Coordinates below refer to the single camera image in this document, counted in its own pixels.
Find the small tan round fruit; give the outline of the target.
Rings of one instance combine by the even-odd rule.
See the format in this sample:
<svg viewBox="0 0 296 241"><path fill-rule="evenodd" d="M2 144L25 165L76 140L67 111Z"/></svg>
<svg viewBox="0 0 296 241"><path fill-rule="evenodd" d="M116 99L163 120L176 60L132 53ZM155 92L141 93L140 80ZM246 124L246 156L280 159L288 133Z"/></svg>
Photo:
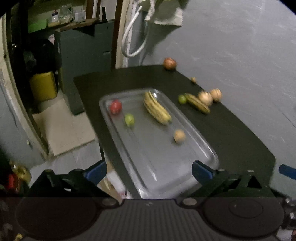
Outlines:
<svg viewBox="0 0 296 241"><path fill-rule="evenodd" d="M183 130L175 130L174 133L174 141L178 144L184 142L184 140L186 139L186 135L185 132Z"/></svg>

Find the spotted banana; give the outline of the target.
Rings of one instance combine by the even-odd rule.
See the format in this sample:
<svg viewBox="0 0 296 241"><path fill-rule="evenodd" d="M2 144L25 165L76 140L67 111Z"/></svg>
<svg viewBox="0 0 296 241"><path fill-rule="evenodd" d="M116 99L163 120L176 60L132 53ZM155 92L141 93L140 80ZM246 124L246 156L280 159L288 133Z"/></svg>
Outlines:
<svg viewBox="0 0 296 241"><path fill-rule="evenodd" d="M201 111L202 113L204 113L204 114L210 113L209 107L207 105L205 105L203 102L201 102L201 100L198 99L198 97L196 97L190 93L185 93L184 96L187 99L187 102L189 102L189 104L191 104L192 106L199 109L199 111Z"/></svg>

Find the pale ribbed fruit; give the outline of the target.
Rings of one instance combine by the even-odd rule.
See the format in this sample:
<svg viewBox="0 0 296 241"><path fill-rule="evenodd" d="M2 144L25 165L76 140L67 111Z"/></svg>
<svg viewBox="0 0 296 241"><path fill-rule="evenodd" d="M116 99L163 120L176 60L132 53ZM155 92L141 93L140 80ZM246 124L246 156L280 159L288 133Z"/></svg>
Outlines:
<svg viewBox="0 0 296 241"><path fill-rule="evenodd" d="M215 102L220 102L222 97L223 97L223 94L222 94L221 90L218 89L218 88L212 89L210 91L210 94L211 94L211 96L213 98L213 101L215 101Z"/></svg>
<svg viewBox="0 0 296 241"><path fill-rule="evenodd" d="M213 97L207 91L200 91L198 93L198 98L203 102L206 106L211 106L213 103Z"/></svg>

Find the green lime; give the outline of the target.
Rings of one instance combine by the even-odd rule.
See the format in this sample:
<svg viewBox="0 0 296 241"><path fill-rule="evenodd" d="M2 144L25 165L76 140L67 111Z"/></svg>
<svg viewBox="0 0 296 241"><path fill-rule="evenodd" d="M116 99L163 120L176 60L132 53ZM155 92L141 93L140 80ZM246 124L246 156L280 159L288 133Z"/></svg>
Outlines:
<svg viewBox="0 0 296 241"><path fill-rule="evenodd" d="M178 96L178 102L179 102L180 104L186 104L186 103L187 103L187 98L186 98L183 94L180 94L180 95Z"/></svg>
<svg viewBox="0 0 296 241"><path fill-rule="evenodd" d="M131 127L133 126L135 123L135 119L134 119L134 116L130 113L127 113L125 115L125 124L128 126L128 127Z"/></svg>

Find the metal tray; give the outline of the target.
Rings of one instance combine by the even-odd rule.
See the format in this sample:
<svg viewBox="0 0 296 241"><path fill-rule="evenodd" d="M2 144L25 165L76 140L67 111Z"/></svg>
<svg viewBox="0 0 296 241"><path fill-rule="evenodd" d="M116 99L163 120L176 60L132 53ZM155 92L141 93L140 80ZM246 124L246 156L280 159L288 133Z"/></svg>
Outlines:
<svg viewBox="0 0 296 241"><path fill-rule="evenodd" d="M165 126L156 121L144 106L144 89L122 91L102 97L99 107L120 158L111 158L114 168L125 167L121 180L133 198L165 199L190 193L198 188L191 169L198 160L212 169L219 167L214 149L161 91L152 95L169 112L171 122ZM111 114L114 100L122 103L119 114ZM134 116L128 127L125 115ZM175 130L183 130L184 142L174 141Z"/></svg>

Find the red tomato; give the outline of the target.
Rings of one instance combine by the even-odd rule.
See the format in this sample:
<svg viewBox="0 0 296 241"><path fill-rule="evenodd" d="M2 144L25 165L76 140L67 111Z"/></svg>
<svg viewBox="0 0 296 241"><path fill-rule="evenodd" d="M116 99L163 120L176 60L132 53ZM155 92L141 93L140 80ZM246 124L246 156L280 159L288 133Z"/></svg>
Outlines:
<svg viewBox="0 0 296 241"><path fill-rule="evenodd" d="M122 110L122 103L119 100L114 100L109 106L111 114L119 114Z"/></svg>

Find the yellow banana in tray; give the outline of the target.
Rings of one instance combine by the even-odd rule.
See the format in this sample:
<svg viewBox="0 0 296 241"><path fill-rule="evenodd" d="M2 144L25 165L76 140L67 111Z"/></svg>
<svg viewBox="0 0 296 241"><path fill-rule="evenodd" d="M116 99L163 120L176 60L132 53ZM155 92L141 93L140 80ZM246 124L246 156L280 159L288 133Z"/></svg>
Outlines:
<svg viewBox="0 0 296 241"><path fill-rule="evenodd" d="M169 112L156 100L150 91L144 93L144 106L150 115L162 125L167 126L171 122Z"/></svg>

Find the yellow container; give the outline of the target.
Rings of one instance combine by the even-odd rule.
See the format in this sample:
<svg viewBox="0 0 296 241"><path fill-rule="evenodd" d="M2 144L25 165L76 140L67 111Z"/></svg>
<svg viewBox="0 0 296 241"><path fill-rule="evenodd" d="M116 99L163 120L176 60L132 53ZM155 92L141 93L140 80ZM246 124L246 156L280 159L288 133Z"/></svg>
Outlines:
<svg viewBox="0 0 296 241"><path fill-rule="evenodd" d="M53 72L35 74L30 80L30 86L38 102L53 99L58 93Z"/></svg>

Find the red-brown apple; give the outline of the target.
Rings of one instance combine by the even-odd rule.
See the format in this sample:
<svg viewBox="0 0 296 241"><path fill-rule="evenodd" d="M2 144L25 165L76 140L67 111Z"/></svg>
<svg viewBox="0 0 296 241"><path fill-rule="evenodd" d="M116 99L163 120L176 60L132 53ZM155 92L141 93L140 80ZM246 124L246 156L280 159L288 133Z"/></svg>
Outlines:
<svg viewBox="0 0 296 241"><path fill-rule="evenodd" d="M177 62L172 58L165 58L163 61L163 67L166 70L174 71L177 68Z"/></svg>

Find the dark green cabinet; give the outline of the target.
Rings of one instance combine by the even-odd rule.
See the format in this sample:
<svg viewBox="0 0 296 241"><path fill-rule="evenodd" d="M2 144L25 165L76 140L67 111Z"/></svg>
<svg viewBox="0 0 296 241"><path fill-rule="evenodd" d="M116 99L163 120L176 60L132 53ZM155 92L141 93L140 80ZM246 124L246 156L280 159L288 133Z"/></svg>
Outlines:
<svg viewBox="0 0 296 241"><path fill-rule="evenodd" d="M55 32L61 88L73 115L84 111L74 78L111 68L113 21Z"/></svg>

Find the wooden shelf with jars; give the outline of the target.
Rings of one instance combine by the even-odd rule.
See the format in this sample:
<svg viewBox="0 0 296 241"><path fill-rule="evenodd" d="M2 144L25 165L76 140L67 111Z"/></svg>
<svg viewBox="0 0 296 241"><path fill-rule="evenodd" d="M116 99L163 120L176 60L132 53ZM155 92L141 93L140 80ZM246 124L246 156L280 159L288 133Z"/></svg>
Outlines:
<svg viewBox="0 0 296 241"><path fill-rule="evenodd" d="M46 29L61 31L81 28L99 23L100 18L87 18L85 6L75 6L70 4L63 5L59 9L51 11L51 16L48 18Z"/></svg>

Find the hanging white cloth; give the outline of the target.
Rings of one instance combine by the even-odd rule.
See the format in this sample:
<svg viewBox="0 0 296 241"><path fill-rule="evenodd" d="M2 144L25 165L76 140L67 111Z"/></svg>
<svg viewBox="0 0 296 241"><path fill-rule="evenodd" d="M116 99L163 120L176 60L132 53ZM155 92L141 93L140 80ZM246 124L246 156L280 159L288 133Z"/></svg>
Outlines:
<svg viewBox="0 0 296 241"><path fill-rule="evenodd" d="M157 25L180 27L183 24L183 10L179 1L139 1L142 10L147 14L145 21Z"/></svg>

